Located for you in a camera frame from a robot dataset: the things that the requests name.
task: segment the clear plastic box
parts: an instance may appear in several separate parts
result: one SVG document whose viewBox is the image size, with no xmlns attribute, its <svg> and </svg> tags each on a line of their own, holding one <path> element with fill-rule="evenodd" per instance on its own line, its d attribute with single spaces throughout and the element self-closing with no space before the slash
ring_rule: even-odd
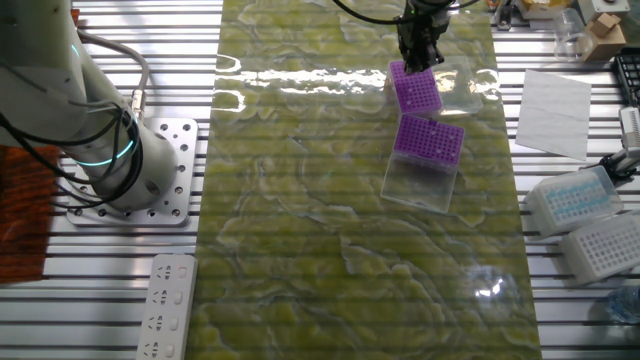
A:
<svg viewBox="0 0 640 360">
<path fill-rule="evenodd" d="M 640 211 L 598 221 L 571 232 L 560 249 L 576 281 L 598 281 L 640 265 Z"/>
<path fill-rule="evenodd" d="M 575 230 L 624 207 L 602 166 L 543 180 L 525 202 L 544 237 Z"/>
<path fill-rule="evenodd" d="M 380 196 L 446 213 L 463 138 L 463 128 L 403 115 Z"/>
<path fill-rule="evenodd" d="M 475 114 L 482 109 L 482 98 L 466 57 L 447 56 L 431 70 L 442 102 L 442 114 Z"/>
</svg>

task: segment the metal mounting plate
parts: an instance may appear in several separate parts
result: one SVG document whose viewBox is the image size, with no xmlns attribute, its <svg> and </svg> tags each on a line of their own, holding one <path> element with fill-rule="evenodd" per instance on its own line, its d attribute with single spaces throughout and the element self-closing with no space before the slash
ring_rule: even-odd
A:
<svg viewBox="0 0 640 360">
<path fill-rule="evenodd" d="M 169 190 L 149 207 L 127 214 L 106 204 L 81 211 L 69 210 L 67 218 L 72 224 L 93 227 L 178 227 L 186 223 L 198 141 L 198 124 L 193 119 L 166 118 L 145 119 L 145 124 L 150 130 L 164 136 L 176 151 L 178 169 Z M 80 166 L 77 167 L 75 175 L 79 178 L 87 178 Z M 91 187 L 81 189 L 85 191 L 70 188 L 80 196 L 95 195 Z M 69 205 L 82 205 L 82 203 L 70 198 Z"/>
</svg>

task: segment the electrical outlet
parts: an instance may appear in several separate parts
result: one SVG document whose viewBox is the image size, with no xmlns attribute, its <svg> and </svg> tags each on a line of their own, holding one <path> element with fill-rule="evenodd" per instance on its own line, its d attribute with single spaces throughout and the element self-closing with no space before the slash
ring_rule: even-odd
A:
<svg viewBox="0 0 640 360">
<path fill-rule="evenodd" d="M 160 349 L 160 345 L 158 342 L 146 343 L 142 347 L 142 354 L 147 359 L 156 359 L 158 357 L 158 350 Z"/>
<path fill-rule="evenodd" d="M 153 259 L 136 360 L 184 359 L 195 275 L 193 256 Z"/>
<path fill-rule="evenodd" d="M 171 265 L 160 266 L 156 271 L 156 277 L 158 279 L 169 280 L 171 279 Z"/>
<path fill-rule="evenodd" d="M 158 289 L 151 294 L 151 301 L 154 304 L 165 305 L 167 303 L 168 292 L 166 289 Z"/>
<path fill-rule="evenodd" d="M 164 322 L 164 318 L 162 315 L 152 316 L 147 320 L 147 328 L 151 330 L 160 331 L 162 330 L 163 322 Z"/>
</svg>

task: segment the white paper sheet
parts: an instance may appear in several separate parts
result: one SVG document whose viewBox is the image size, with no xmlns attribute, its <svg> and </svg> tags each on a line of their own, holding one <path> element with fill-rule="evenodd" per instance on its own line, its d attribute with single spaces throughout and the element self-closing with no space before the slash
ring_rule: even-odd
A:
<svg viewBox="0 0 640 360">
<path fill-rule="evenodd" d="M 527 70 L 516 144 L 587 160 L 591 85 Z"/>
</svg>

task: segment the green marble mat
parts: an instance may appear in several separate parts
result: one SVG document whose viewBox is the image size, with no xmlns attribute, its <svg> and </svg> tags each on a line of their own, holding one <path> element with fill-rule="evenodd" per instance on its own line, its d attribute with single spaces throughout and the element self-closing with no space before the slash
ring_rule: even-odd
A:
<svg viewBox="0 0 640 360">
<path fill-rule="evenodd" d="M 400 1 L 351 1 L 392 18 Z M 448 216 L 382 200 L 394 27 L 326 0 L 226 0 L 189 359 L 538 359 L 489 18 L 439 42 L 484 108 Z M 443 78 L 453 86 L 452 79 Z"/>
</svg>

